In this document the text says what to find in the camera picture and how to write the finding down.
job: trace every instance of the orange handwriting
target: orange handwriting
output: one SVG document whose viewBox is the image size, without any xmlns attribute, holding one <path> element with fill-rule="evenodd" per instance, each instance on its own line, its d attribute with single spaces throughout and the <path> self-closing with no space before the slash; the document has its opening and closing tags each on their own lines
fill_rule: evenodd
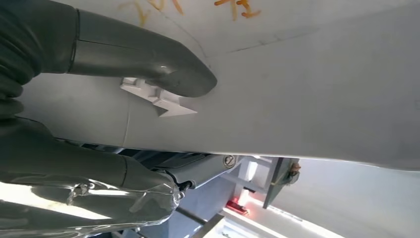
<svg viewBox="0 0 420 238">
<path fill-rule="evenodd" d="M 135 8 L 136 8 L 136 10 L 137 10 L 137 13 L 138 13 L 138 15 L 139 15 L 140 27 L 143 27 L 143 26 L 144 26 L 144 24 L 145 24 L 145 23 L 146 23 L 146 21 L 147 21 L 147 18 L 148 18 L 148 17 L 149 17 L 149 15 L 150 15 L 150 10 L 148 10 L 148 11 L 146 12 L 146 14 L 144 14 L 144 13 L 143 13 L 143 9 L 142 9 L 142 7 L 140 6 L 140 3 L 139 3 L 139 1 L 138 1 L 138 0 L 134 0 L 134 1 L 130 1 L 130 2 L 126 2 L 126 3 L 122 3 L 122 4 L 118 5 L 118 9 L 122 9 L 122 8 L 124 8 L 124 7 L 126 7 L 126 6 L 130 6 L 130 5 L 134 5 L 134 6 L 135 6 Z"/>
<path fill-rule="evenodd" d="M 242 5 L 245 8 L 246 12 L 243 12 L 241 15 L 246 18 L 251 18 L 251 17 L 259 15 L 261 13 L 261 10 L 252 12 L 248 1 L 249 0 L 239 0 L 236 2 L 237 5 Z M 236 21 L 238 13 L 236 10 L 235 0 L 219 0 L 219 1 L 214 2 L 214 5 L 219 6 L 227 2 L 230 2 L 230 6 L 232 8 L 233 20 Z"/>
<path fill-rule="evenodd" d="M 156 4 L 155 0 L 147 0 L 150 5 L 152 5 L 156 10 L 162 11 L 165 7 L 165 0 L 160 0 L 159 5 Z M 184 11 L 181 8 L 181 5 L 179 4 L 178 0 L 172 0 L 173 5 L 175 6 L 176 10 L 181 14 L 184 15 Z"/>
</svg>

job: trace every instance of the bolt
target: bolt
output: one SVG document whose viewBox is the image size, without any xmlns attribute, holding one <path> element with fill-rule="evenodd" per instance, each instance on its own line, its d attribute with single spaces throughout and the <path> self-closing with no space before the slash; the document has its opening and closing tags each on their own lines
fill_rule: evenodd
<svg viewBox="0 0 420 238">
<path fill-rule="evenodd" d="M 223 158 L 223 165 L 227 168 L 227 169 L 231 169 L 236 165 L 236 159 L 235 157 L 228 155 L 226 157 Z"/>
</svg>

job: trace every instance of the white plastic clip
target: white plastic clip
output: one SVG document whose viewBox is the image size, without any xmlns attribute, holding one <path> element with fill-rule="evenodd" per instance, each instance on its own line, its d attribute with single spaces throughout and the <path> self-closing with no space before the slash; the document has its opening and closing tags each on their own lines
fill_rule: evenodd
<svg viewBox="0 0 420 238">
<path fill-rule="evenodd" d="M 179 98 L 181 98 L 181 96 L 170 93 L 157 86 L 149 85 L 144 79 L 124 78 L 120 88 L 150 101 L 155 106 L 167 110 L 167 112 L 159 117 L 172 117 L 197 113 L 196 111 L 179 104 Z"/>
</svg>

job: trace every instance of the protective cover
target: protective cover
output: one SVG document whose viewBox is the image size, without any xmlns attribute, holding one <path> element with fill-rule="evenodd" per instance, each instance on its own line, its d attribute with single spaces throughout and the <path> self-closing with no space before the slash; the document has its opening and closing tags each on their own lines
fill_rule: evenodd
<svg viewBox="0 0 420 238">
<path fill-rule="evenodd" d="M 84 238 L 159 225 L 180 199 L 173 182 L 129 190 L 89 178 L 0 172 L 0 237 Z"/>
</svg>

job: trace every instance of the gray robot arm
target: gray robot arm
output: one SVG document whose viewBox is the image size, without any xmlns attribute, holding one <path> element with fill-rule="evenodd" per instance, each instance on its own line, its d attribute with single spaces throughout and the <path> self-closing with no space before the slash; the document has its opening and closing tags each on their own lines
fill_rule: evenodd
<svg viewBox="0 0 420 238">
<path fill-rule="evenodd" d="M 15 116 L 23 106 L 13 98 L 41 72 L 140 77 L 186 97 L 216 85 L 172 39 L 49 0 L 0 1 L 0 236 L 84 237 L 165 221 L 181 198 L 171 176 L 58 142 Z"/>
</svg>

